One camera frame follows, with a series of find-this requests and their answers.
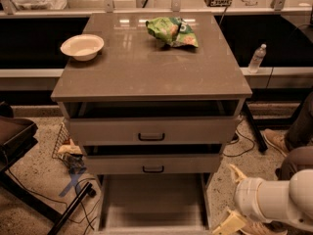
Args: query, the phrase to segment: black handle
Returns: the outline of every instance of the black handle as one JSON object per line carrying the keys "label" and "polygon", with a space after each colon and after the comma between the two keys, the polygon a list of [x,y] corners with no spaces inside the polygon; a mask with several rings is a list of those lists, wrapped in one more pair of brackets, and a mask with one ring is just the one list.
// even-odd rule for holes
{"label": "black handle", "polygon": [[160,166],[160,167],[151,167],[151,168],[145,168],[143,166],[143,172],[145,173],[163,173],[164,172],[164,166]]}
{"label": "black handle", "polygon": [[165,133],[138,133],[140,141],[163,141]]}

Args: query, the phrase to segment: open drawer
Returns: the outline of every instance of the open drawer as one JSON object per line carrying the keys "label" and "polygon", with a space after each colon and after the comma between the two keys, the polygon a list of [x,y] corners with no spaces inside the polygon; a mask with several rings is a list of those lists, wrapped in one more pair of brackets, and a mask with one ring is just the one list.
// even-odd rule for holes
{"label": "open drawer", "polygon": [[222,145],[101,146],[84,158],[92,174],[215,172]]}
{"label": "open drawer", "polygon": [[228,142],[237,117],[83,118],[66,121],[79,146],[210,144]]}
{"label": "open drawer", "polygon": [[104,177],[95,234],[207,234],[200,174]]}

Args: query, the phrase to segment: plastic bottle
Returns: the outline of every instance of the plastic bottle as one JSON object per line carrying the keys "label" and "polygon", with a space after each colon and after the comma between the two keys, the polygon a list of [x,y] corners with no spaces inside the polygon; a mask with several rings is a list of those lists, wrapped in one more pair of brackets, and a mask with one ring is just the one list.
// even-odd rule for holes
{"label": "plastic bottle", "polygon": [[257,73],[264,57],[266,55],[266,44],[262,44],[261,47],[257,48],[251,58],[250,64],[248,64],[247,70],[250,73]]}

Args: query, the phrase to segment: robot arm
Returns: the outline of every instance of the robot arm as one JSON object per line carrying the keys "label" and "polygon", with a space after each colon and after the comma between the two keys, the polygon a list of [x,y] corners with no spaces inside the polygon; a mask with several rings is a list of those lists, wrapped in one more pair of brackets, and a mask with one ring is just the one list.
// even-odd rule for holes
{"label": "robot arm", "polygon": [[232,164],[230,169],[238,183],[234,195],[237,210],[228,211],[228,218],[213,230],[214,235],[232,234],[244,227],[248,219],[279,221],[313,232],[313,169],[298,172],[290,181],[246,177]]}

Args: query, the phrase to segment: concrete floor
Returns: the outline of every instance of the concrete floor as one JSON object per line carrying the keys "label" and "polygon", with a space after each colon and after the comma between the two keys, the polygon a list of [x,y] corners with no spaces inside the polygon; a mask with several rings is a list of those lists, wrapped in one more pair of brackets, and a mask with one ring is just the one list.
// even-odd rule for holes
{"label": "concrete floor", "polygon": [[[254,109],[257,115],[268,115],[271,114],[268,109],[273,108],[269,106],[256,106]],[[71,177],[65,165],[61,161],[53,159],[55,144],[63,121],[58,107],[14,107],[14,110],[16,118],[30,118],[38,125],[38,131],[35,136],[38,144],[12,166],[12,174],[27,189],[59,202],[69,204],[75,196],[73,187],[68,188]],[[288,115],[293,111],[293,106],[276,108],[276,110],[278,110],[275,113],[276,115]],[[271,147],[269,147],[264,155],[259,153],[245,116],[242,116],[242,122],[238,126],[238,132],[244,137],[240,135],[240,141],[238,143],[228,145],[224,154],[238,155],[253,148],[251,151],[238,157],[224,157],[221,167],[214,174],[207,191],[210,203],[211,223],[213,225],[219,222],[220,215],[226,207],[230,207],[231,209],[234,207],[233,194],[235,185],[232,183],[230,172],[227,168],[228,163],[236,165],[247,176],[276,180],[274,170],[280,166],[283,160],[283,156]],[[93,176],[88,171],[85,171],[79,176],[78,180],[86,179],[85,181],[90,181],[97,193],[94,198],[87,196],[83,200],[84,208],[87,212],[91,212],[89,219],[92,220],[97,213],[97,205],[101,192],[96,181],[93,180]],[[66,209],[65,204],[55,203],[41,197],[38,198],[58,212],[64,212]],[[84,211],[79,206],[59,234],[92,234],[93,231],[90,227],[88,228],[84,216]],[[0,188],[0,234],[47,234],[52,225],[51,221],[13,197],[5,189]]]}

